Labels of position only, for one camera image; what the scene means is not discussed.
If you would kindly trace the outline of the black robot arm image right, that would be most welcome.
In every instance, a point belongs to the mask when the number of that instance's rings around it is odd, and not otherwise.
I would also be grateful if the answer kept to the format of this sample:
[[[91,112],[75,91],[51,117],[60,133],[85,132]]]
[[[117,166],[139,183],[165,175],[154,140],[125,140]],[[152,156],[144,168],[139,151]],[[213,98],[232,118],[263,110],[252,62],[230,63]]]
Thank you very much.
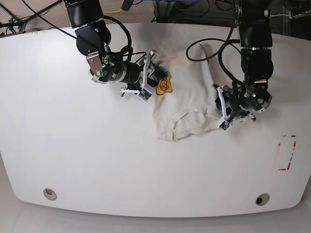
[[[262,112],[269,107],[272,95],[268,92],[268,80],[274,71],[269,1],[236,0],[234,3],[239,39],[229,40],[227,45],[240,44],[244,80],[237,80],[225,68],[220,53],[218,61],[232,80],[232,87],[224,87],[216,99],[219,104],[224,98],[230,119],[244,118],[250,111]]]

